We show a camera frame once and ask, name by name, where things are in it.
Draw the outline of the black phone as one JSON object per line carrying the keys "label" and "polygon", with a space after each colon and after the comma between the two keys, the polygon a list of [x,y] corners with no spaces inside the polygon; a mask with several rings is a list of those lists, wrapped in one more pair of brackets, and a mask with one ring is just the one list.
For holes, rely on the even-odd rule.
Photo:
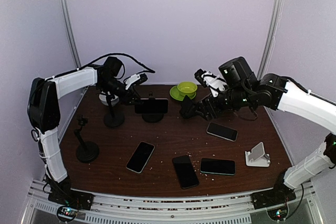
{"label": "black phone", "polygon": [[174,157],[172,163],[182,189],[199,185],[199,180],[188,155]]}
{"label": "black phone", "polygon": [[136,114],[166,114],[168,112],[168,99],[141,99],[139,103],[134,106]]}

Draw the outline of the silver phone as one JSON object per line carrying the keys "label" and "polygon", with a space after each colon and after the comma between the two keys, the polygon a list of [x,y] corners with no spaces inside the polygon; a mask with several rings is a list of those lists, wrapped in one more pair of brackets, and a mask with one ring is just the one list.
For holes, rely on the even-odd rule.
{"label": "silver phone", "polygon": [[231,142],[235,142],[238,135],[237,130],[213,122],[209,123],[206,133]]}

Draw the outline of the short round black stand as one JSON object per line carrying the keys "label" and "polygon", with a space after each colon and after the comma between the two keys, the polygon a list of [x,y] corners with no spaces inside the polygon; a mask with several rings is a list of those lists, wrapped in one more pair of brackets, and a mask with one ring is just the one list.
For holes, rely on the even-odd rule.
{"label": "short round black stand", "polygon": [[157,123],[164,117],[162,112],[162,102],[156,99],[153,92],[149,92],[148,99],[144,101],[144,112],[142,113],[142,119],[148,123]]}

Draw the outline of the tall black phone stand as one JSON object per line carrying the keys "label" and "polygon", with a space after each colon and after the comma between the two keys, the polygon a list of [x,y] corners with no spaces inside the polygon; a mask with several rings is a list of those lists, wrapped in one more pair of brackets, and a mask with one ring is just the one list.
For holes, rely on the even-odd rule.
{"label": "tall black phone stand", "polygon": [[112,107],[112,95],[106,92],[106,102],[109,108],[109,114],[106,114],[103,118],[103,122],[107,127],[118,127],[124,123],[125,117],[122,112],[114,112]]}

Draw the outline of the blue phone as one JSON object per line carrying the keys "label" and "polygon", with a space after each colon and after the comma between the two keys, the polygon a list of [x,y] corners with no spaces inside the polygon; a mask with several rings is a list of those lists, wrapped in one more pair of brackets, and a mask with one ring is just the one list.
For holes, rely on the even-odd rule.
{"label": "blue phone", "polygon": [[232,160],[202,158],[199,170],[206,174],[234,176],[236,163]]}

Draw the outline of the white-edged phone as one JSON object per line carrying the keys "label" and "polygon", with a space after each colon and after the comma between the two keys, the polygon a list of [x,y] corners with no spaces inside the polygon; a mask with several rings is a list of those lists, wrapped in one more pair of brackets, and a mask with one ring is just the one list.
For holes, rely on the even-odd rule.
{"label": "white-edged phone", "polygon": [[142,173],[155,149],[153,144],[140,142],[126,164],[126,168],[135,173]]}

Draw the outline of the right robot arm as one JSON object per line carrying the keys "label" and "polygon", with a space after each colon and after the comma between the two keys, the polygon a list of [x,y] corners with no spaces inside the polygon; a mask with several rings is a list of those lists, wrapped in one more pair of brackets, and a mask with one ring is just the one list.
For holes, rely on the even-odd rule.
{"label": "right robot arm", "polygon": [[206,120],[224,111],[243,107],[254,111],[259,106],[292,113],[329,130],[322,144],[310,155],[282,172],[269,192],[272,203],[279,204],[289,191],[326,168],[335,167],[335,103],[305,89],[293,78],[269,73],[258,80],[244,57],[219,66],[221,76],[199,69],[195,79],[211,94],[191,104],[191,115]]}

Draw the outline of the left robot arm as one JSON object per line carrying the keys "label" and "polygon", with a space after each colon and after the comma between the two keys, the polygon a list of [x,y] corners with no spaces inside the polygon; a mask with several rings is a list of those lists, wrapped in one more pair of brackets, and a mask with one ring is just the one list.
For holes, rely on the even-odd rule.
{"label": "left robot arm", "polygon": [[155,73],[155,70],[133,56],[123,54],[143,67],[143,70],[121,81],[118,74],[124,64],[118,59],[120,55],[119,52],[109,53],[103,56],[105,62],[102,65],[93,60],[80,68],[46,79],[35,78],[32,81],[27,105],[28,118],[33,127],[31,135],[38,143],[51,191],[64,205],[71,205],[76,197],[75,192],[71,190],[71,182],[60,153],[59,100],[74,91],[95,86],[106,96],[108,105],[114,96],[117,96],[123,105],[140,104],[141,97],[134,86],[146,82],[147,73]]}

